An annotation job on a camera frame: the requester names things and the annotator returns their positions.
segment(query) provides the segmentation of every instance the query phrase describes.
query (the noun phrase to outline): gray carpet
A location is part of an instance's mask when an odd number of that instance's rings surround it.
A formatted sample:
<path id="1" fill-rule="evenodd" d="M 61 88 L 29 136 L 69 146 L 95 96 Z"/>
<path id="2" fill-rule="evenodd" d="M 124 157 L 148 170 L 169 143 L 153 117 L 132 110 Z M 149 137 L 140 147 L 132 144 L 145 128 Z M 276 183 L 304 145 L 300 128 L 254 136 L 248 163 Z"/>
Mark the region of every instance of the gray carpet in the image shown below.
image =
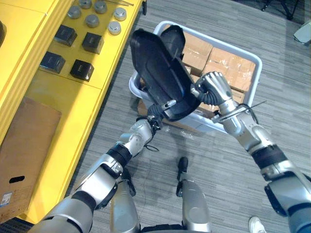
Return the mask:
<path id="1" fill-rule="evenodd" d="M 288 158 L 311 175 L 310 48 L 293 40 L 300 24 L 235 1 L 150 0 L 147 16 L 138 18 L 135 29 L 152 31 L 163 20 L 183 24 L 262 59 L 253 104 L 267 102 L 254 109 L 259 122 Z M 138 100 L 128 89 L 132 73 L 131 52 L 126 46 L 68 192 L 135 122 Z M 182 200 L 175 195 L 176 164 L 178 158 L 187 156 L 189 173 L 206 195 L 214 232 L 247 233 L 253 215 L 260 217 L 268 233 L 289 232 L 287 219 L 270 206 L 258 167 L 234 138 L 166 125 L 151 145 L 160 152 L 145 150 L 128 164 L 142 227 L 181 222 Z M 95 212 L 91 232 L 109 232 L 109 208 Z"/>

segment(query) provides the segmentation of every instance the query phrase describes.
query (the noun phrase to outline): white basket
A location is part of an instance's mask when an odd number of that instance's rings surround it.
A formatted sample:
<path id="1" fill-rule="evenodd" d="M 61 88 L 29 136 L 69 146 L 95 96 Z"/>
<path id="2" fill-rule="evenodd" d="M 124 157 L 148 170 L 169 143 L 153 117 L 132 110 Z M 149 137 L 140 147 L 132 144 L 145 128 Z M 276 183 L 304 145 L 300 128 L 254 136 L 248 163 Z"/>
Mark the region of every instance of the white basket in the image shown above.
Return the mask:
<path id="1" fill-rule="evenodd" d="M 162 33 L 164 27 L 167 24 L 178 25 L 185 32 L 188 32 L 189 34 L 192 34 L 192 35 L 194 35 L 194 36 L 196 36 L 196 37 L 198 37 L 204 41 L 207 41 L 208 43 L 210 43 L 212 46 L 214 46 L 216 48 L 220 48 L 222 50 L 225 50 L 227 52 L 230 52 L 232 54 L 235 54 L 237 56 L 240 56 L 242 58 L 245 58 L 249 61 L 254 62 L 256 64 L 255 71 L 253 73 L 250 88 L 249 88 L 248 92 L 245 93 L 245 97 L 244 97 L 244 101 L 243 101 L 243 103 L 246 103 L 249 106 L 252 105 L 253 99 L 255 96 L 255 92 L 256 92 L 256 88 L 257 88 L 257 84 L 259 82 L 259 76 L 260 76 L 261 69 L 262 69 L 262 61 L 259 57 L 257 57 L 256 55 L 254 55 L 250 52 L 247 52 L 245 50 L 237 48 L 233 45 L 230 45 L 228 43 L 225 43 L 223 41 L 220 41 L 220 40 L 215 39 L 213 37 L 210 37 L 208 35 L 204 35 L 204 34 L 199 33 L 193 29 L 184 27 L 182 25 L 179 25 L 177 23 L 170 22 L 170 21 L 163 21 L 163 22 L 159 23 L 154 30 L 154 34 L 160 35 Z M 153 103 L 151 102 L 147 93 L 139 90 L 138 87 L 139 87 L 139 75 L 136 71 L 134 71 L 134 73 L 131 76 L 131 79 L 129 81 L 130 91 L 135 96 L 141 98 L 143 100 L 144 104 L 146 105 L 146 107 L 148 108 Z M 184 125 L 188 125 L 188 126 L 194 128 L 198 131 L 201 131 L 201 132 L 210 132 L 212 130 L 218 130 L 218 131 L 222 131 L 222 132 L 226 133 L 222 124 L 220 124 L 220 123 L 214 124 L 210 119 L 205 118 L 205 117 L 203 117 L 203 116 L 201 116 L 195 112 L 193 112 L 190 115 L 188 115 L 187 117 L 179 120 L 178 122 L 180 122 L 181 124 L 184 124 Z"/>

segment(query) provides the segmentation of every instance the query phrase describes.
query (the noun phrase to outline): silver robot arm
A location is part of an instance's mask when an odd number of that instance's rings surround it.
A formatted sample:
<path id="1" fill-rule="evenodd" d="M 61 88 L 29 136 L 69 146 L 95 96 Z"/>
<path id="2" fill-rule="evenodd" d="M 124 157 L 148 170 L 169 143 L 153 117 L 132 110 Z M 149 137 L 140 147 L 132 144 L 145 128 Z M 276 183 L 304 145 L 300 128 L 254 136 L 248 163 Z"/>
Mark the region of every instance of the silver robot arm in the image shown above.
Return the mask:
<path id="1" fill-rule="evenodd" d="M 81 178 L 72 195 L 59 202 L 29 233 L 88 233 L 93 212 L 104 208 L 117 191 L 116 179 L 129 160 L 142 151 L 155 133 L 154 117 L 139 119 Z"/>
<path id="2" fill-rule="evenodd" d="M 292 233 L 311 232 L 311 181 L 287 159 L 270 134 L 253 117 L 252 110 L 237 105 L 221 73 L 203 75 L 191 88 L 201 102 L 219 106 L 212 120 L 223 124 L 253 157 L 266 181 L 265 192 L 274 210 L 287 216 Z"/>

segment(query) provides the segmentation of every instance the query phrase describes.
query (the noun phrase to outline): brown cardboard box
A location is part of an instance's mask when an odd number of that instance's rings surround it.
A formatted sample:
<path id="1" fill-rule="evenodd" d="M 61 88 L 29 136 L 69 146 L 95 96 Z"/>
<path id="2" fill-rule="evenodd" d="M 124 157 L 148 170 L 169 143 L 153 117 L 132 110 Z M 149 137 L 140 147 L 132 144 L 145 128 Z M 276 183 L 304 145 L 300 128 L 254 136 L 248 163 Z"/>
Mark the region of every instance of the brown cardboard box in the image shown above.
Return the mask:
<path id="1" fill-rule="evenodd" d="M 183 50 L 183 63 L 191 67 L 191 73 L 200 76 L 213 46 L 194 35 L 184 32 L 186 43 Z"/>
<path id="2" fill-rule="evenodd" d="M 139 79 L 139 89 L 143 90 L 145 86 L 146 86 L 145 81 L 142 78 L 140 78 Z"/>
<path id="3" fill-rule="evenodd" d="M 60 117 L 51 107 L 22 100 L 0 147 L 0 223 L 27 210 Z"/>
<path id="4" fill-rule="evenodd" d="M 223 64 L 208 61 L 202 71 L 202 75 L 213 71 L 221 72 L 223 75 L 225 75 L 227 68 Z"/>
<path id="5" fill-rule="evenodd" d="M 171 26 L 171 24 L 166 24 L 165 27 L 163 28 L 163 30 L 165 31 L 166 29 L 168 29 Z"/>
<path id="6" fill-rule="evenodd" d="M 242 92 L 236 91 L 234 89 L 231 89 L 231 91 L 232 91 L 232 98 L 233 98 L 233 100 L 235 102 L 237 102 L 237 103 L 243 103 L 245 94 L 242 93 Z"/>
<path id="7" fill-rule="evenodd" d="M 253 62 L 214 47 L 202 74 L 211 71 L 222 72 L 232 89 L 247 92 L 254 70 Z"/>
<path id="8" fill-rule="evenodd" d="M 225 66 L 226 68 L 228 68 L 232 55 L 233 54 L 230 52 L 227 52 L 227 51 L 221 50 L 219 48 L 213 47 L 213 49 L 210 53 L 210 56 L 208 58 L 208 61 L 219 63 L 219 64 Z"/>
<path id="9" fill-rule="evenodd" d="M 225 79 L 232 89 L 247 92 L 251 85 L 252 73 L 229 68 L 225 74 Z"/>
<path id="10" fill-rule="evenodd" d="M 193 74 L 191 74 L 190 77 L 191 77 L 191 79 L 192 79 L 192 81 L 193 81 L 194 83 L 196 83 L 196 81 L 198 81 L 198 79 L 200 78 L 200 77 L 195 76 L 195 75 L 193 75 Z"/>

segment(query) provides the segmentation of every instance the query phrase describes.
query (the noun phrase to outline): sneaker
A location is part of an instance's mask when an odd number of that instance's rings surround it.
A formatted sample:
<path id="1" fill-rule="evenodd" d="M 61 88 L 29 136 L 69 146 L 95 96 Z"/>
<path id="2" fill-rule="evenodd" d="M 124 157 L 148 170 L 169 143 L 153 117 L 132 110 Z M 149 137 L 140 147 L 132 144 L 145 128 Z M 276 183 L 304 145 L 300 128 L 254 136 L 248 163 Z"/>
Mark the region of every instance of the sneaker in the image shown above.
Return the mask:
<path id="1" fill-rule="evenodd" d="M 267 233 L 260 219 L 256 216 L 248 220 L 248 227 L 250 233 Z"/>

